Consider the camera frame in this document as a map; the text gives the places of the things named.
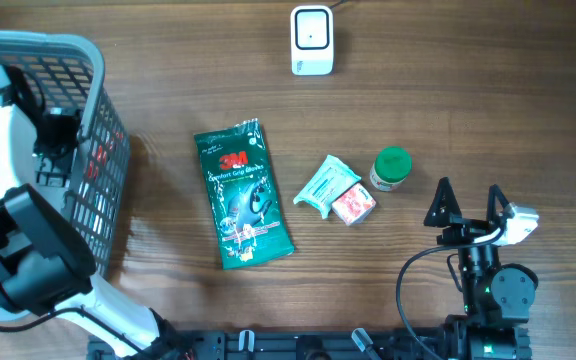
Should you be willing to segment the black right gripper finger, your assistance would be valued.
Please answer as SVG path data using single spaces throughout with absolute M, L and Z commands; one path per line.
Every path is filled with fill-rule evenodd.
M 493 222 L 497 218 L 498 205 L 501 206 L 501 210 L 504 210 L 509 205 L 509 201 L 503 194 L 501 188 L 497 184 L 493 184 L 490 186 L 488 192 L 487 211 L 486 211 L 486 220 L 488 222 Z
M 452 226 L 462 223 L 462 213 L 448 177 L 439 180 L 435 196 L 424 218 L 424 226 Z

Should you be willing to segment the red coffee stick sachet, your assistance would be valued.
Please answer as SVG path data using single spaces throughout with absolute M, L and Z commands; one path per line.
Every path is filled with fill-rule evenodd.
M 94 142 L 91 160 L 84 171 L 87 179 L 97 181 L 104 174 L 116 177 L 117 161 L 114 156 L 122 145 L 123 139 L 124 135 L 119 131 L 106 131 L 100 141 Z

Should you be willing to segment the green lid jar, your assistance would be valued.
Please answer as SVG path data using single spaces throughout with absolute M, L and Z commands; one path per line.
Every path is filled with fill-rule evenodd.
M 386 147 L 377 155 L 369 179 L 377 190 L 390 192 L 403 183 L 411 169 L 412 159 L 405 149 Z

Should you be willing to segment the red white tissue pack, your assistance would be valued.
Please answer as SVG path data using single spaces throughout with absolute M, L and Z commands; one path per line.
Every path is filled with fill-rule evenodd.
M 361 223 L 375 206 L 372 195 L 357 183 L 332 203 L 332 210 L 347 226 L 351 226 Z

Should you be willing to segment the light green wipes pack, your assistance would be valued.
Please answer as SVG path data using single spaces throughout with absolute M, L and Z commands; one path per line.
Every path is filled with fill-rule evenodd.
M 294 197 L 293 203 L 305 202 L 317 209 L 327 219 L 333 202 L 361 177 L 339 158 L 328 155 L 313 177 Z

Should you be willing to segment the green 3M gloves packet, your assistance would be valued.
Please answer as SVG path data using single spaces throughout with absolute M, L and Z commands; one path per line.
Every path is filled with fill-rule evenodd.
M 292 254 L 259 120 L 196 134 L 194 140 L 222 267 L 256 266 Z

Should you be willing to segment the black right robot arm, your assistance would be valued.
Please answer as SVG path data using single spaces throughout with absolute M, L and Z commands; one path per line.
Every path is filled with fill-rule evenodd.
M 525 360 L 533 356 L 528 330 L 538 277 L 520 264 L 502 264 L 501 247 L 525 240 L 538 226 L 533 208 L 507 200 L 489 188 L 486 218 L 462 215 L 449 179 L 439 180 L 424 219 L 442 230 L 437 244 L 457 251 L 464 314 L 450 315 L 433 351 L 442 359 Z

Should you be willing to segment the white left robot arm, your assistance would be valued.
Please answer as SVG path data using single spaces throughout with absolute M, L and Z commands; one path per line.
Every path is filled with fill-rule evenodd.
M 169 322 L 97 273 L 81 234 L 37 190 L 33 158 L 56 160 L 73 152 L 81 117 L 48 111 L 28 77 L 0 65 L 0 307 L 36 318 L 0 324 L 0 333 L 60 318 L 103 341 L 118 358 L 193 358 L 191 342 Z

